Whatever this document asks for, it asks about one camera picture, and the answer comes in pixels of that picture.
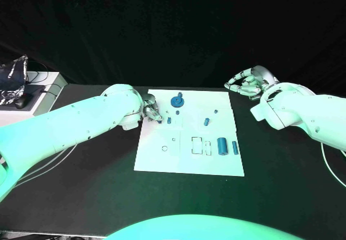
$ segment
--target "white paper sheet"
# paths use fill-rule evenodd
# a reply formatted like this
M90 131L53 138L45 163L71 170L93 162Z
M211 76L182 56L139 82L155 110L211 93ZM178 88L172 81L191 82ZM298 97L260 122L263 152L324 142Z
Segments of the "white paper sheet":
M175 108L169 101L178 92L184 104ZM227 92L149 89L148 93L155 97L162 121L161 124L146 122L146 119L142 121L133 170L243 177ZM193 137L201 138L201 154L193 154ZM218 155L217 138L226 139L227 155ZM233 154L231 141L237 144L237 155Z

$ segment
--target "black table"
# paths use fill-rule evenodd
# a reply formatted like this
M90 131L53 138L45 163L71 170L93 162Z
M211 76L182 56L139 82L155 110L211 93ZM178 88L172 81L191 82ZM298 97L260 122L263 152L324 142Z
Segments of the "black table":
M53 108L105 88L67 85ZM135 87L139 93L148 88L226 91ZM129 131L118 126L9 192L0 203L0 229L106 236L154 217L203 214L259 223L305 239L342 239L346 189L327 170L319 143L296 127L276 131L256 122L249 109L257 102L247 97L230 92L229 99L244 177L133 171L141 126ZM324 151L346 182L346 159L328 146Z

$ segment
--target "black background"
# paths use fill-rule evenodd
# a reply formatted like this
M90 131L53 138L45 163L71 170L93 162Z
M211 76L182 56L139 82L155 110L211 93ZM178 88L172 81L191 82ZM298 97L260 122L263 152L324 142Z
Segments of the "black background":
M105 88L67 85L53 109ZM139 94L148 90L135 89ZM133 171L141 126L128 131L116 126L9 191L0 203L0 230L105 236L154 217L203 214L250 221L304 239L344 239L346 189L325 167L319 143L298 127L275 130L256 122L249 111L256 102L227 95L244 177ZM346 182L344 156L328 146L324 151Z
M346 95L344 1L4 0L0 11L0 62L27 54L70 83L221 87L262 65Z

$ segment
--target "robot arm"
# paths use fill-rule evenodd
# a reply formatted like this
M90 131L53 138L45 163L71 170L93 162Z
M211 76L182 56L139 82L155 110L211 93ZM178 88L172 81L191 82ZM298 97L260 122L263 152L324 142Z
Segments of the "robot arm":
M231 85L242 77L246 77L242 86ZM262 66L255 66L236 74L224 83L224 87L249 96L250 100L259 99L259 104L250 109L257 121L265 119L276 130L296 126L314 140L346 151L344 98L315 95L301 85L279 83Z
M0 201L30 167L63 149L120 125L138 126L148 116L161 121L155 98L129 85L112 85L102 93L24 121L0 127Z

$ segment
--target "computer mouse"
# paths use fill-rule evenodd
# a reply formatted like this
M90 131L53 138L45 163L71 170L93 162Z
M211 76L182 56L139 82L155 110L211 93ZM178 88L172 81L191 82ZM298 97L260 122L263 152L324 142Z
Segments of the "computer mouse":
M32 98L32 95L28 93L22 93L21 97L14 101L14 106L17 109L22 109Z

